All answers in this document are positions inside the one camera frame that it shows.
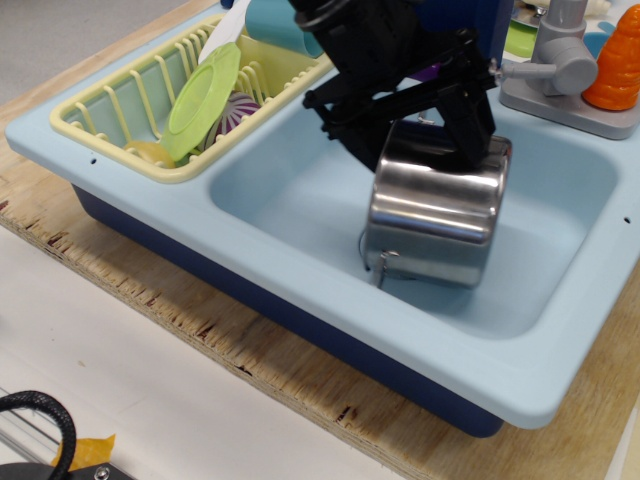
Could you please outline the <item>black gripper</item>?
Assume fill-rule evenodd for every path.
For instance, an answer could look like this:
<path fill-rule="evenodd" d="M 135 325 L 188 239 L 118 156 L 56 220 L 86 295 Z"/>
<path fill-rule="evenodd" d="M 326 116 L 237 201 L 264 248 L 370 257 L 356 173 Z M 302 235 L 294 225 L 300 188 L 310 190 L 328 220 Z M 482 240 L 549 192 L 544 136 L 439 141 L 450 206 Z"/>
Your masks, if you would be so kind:
<path fill-rule="evenodd" d="M 488 154 L 495 123 L 487 97 L 495 80 L 474 29 L 427 31 L 415 7 L 423 1 L 295 1 L 296 24 L 311 33 L 338 73 L 306 93 L 304 105 L 375 172 L 392 121 L 435 108 L 462 164 L 477 169 Z M 437 79 L 408 72 L 441 63 Z"/>

